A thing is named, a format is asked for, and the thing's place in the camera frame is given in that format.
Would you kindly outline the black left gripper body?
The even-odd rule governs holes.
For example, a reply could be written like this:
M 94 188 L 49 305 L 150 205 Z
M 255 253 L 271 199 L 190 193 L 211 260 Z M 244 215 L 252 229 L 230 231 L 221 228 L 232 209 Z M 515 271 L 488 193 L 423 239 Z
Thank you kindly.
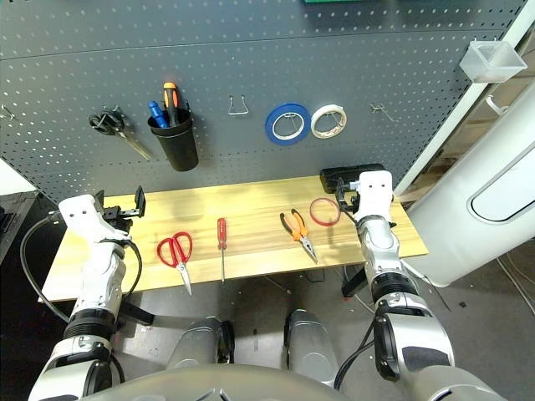
M 138 216 L 137 209 L 122 211 L 119 206 L 104 208 L 103 218 L 113 228 L 123 232 L 129 232 L 133 225 L 131 220 Z

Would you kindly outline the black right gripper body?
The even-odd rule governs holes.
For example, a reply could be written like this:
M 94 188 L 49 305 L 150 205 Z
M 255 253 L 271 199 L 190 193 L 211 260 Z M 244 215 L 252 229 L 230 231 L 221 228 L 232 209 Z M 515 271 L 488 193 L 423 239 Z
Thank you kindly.
M 345 199 L 346 192 L 354 192 L 350 196 L 350 201 Z M 344 181 L 342 178 L 337 179 L 335 199 L 341 211 L 358 211 L 359 210 L 359 182 L 358 181 Z

